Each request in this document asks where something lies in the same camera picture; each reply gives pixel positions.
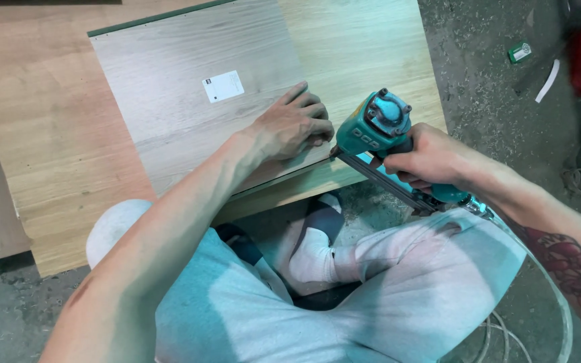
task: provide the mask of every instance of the knee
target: knee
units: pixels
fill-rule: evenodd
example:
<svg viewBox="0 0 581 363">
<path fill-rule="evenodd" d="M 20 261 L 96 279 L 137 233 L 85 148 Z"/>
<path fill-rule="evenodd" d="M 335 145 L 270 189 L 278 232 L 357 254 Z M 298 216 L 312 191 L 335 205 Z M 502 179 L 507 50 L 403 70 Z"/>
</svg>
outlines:
<svg viewBox="0 0 581 363">
<path fill-rule="evenodd" d="M 102 214 L 86 239 L 86 259 L 91 268 L 102 260 L 152 204 L 147 200 L 130 199 L 114 205 Z"/>
</svg>

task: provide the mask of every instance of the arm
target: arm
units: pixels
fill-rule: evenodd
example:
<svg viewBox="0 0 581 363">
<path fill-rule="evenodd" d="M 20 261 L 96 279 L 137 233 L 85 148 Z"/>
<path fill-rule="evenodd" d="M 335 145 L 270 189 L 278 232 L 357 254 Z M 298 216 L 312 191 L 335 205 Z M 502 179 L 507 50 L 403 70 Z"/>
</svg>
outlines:
<svg viewBox="0 0 581 363">
<path fill-rule="evenodd" d="M 507 166 L 420 123 L 414 151 L 388 156 L 387 172 L 427 191 L 453 184 L 488 203 L 546 268 L 581 318 L 581 214 Z"/>
<path fill-rule="evenodd" d="M 302 82 L 160 198 L 66 303 L 41 362 L 153 362 L 156 308 L 210 222 L 263 161 L 290 158 L 333 136 Z"/>
</svg>

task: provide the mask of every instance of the green edge banding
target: green edge banding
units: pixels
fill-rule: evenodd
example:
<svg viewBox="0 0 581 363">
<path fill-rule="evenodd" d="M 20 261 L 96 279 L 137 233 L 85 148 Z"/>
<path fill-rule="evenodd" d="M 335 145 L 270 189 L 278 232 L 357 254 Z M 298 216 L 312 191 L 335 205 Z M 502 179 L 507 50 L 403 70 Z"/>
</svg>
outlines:
<svg viewBox="0 0 581 363">
<path fill-rule="evenodd" d="M 97 36 L 101 36 L 102 34 L 106 34 L 106 33 L 110 33 L 110 32 L 117 32 L 118 30 L 127 29 L 127 28 L 131 28 L 131 27 L 137 27 L 138 25 L 143 25 L 143 24 L 154 22 L 154 21 L 167 19 L 168 17 L 183 15 L 184 13 L 196 12 L 197 10 L 207 9 L 207 8 L 211 8 L 213 6 L 230 3 L 231 1 L 235 1 L 235 0 L 214 0 L 214 1 L 210 1 L 209 3 L 198 4 L 198 5 L 190 6 L 188 8 L 183 8 L 183 9 L 179 9 L 179 10 L 172 10 L 170 12 L 160 13 L 158 15 L 144 17 L 143 19 L 127 21 L 126 23 L 112 25 L 111 27 L 107 27 L 107 28 L 91 30 L 90 32 L 86 32 L 86 35 L 88 37 L 97 37 Z"/>
</svg>

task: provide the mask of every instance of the teal nail gun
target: teal nail gun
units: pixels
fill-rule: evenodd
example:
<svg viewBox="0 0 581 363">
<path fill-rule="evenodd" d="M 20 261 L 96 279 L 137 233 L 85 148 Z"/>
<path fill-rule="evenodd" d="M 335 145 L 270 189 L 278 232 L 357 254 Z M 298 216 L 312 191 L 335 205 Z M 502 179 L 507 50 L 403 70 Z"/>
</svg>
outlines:
<svg viewBox="0 0 581 363">
<path fill-rule="evenodd" d="M 485 204 L 471 194 L 445 184 L 434 184 L 427 194 L 385 173 L 384 167 L 372 168 L 375 156 L 381 161 L 390 154 L 409 153 L 413 141 L 407 135 L 411 128 L 412 107 L 386 88 L 374 92 L 344 121 L 336 134 L 337 144 L 331 158 L 339 158 L 362 175 L 414 208 L 415 214 L 429 216 L 444 211 L 447 203 L 456 203 L 474 214 L 492 214 Z"/>
</svg>

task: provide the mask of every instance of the hand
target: hand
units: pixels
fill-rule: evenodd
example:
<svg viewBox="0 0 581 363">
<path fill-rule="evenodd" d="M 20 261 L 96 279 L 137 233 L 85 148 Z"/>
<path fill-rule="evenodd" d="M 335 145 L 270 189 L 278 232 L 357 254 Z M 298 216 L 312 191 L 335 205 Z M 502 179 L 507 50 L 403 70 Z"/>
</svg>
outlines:
<svg viewBox="0 0 581 363">
<path fill-rule="evenodd" d="M 500 165 L 426 123 L 415 124 L 408 135 L 414 140 L 414 150 L 388 155 L 383 164 L 387 174 L 398 173 L 401 181 L 426 193 L 432 184 L 471 191 L 472 178 Z"/>
<path fill-rule="evenodd" d="M 320 146 L 333 138 L 326 106 L 308 86 L 306 81 L 297 84 L 242 130 L 261 145 L 266 159 L 293 158 L 307 146 Z"/>
</svg>

